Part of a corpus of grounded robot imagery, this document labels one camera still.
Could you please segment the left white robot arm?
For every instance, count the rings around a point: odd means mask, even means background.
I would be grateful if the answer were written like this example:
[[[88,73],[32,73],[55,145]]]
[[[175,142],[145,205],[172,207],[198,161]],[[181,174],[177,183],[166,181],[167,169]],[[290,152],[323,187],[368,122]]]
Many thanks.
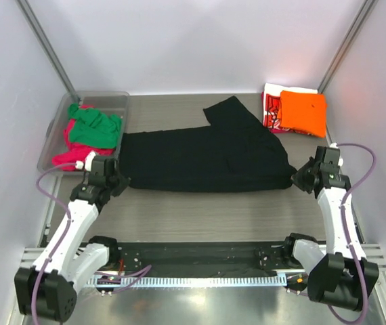
[[[103,207],[121,195],[129,179],[121,175],[117,158],[96,152],[73,165],[84,178],[73,188],[68,204],[58,202],[65,211],[63,220],[42,253],[14,276],[18,309],[35,324],[41,318],[65,323],[94,273],[101,267],[115,269],[121,260],[114,238],[97,237],[84,250],[79,247]]]

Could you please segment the black t-shirt blue logo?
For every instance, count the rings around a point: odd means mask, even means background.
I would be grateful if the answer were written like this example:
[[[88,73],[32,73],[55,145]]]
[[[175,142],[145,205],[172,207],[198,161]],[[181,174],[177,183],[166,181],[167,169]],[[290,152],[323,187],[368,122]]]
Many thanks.
[[[204,127],[124,134],[119,167],[132,188],[220,193],[291,187],[296,169],[284,146],[237,97],[203,112]]]

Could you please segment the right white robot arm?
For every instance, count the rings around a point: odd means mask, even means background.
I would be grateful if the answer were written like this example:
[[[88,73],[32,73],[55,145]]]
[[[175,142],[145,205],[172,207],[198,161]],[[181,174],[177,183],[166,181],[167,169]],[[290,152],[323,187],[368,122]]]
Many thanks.
[[[272,251],[259,249],[259,266],[271,271],[272,262],[307,275],[310,301],[363,313],[378,280],[379,267],[369,262],[358,237],[351,200],[356,188],[341,173],[340,145],[319,146],[315,156],[293,175],[300,190],[314,194],[326,231],[326,249],[312,236],[292,233]]]

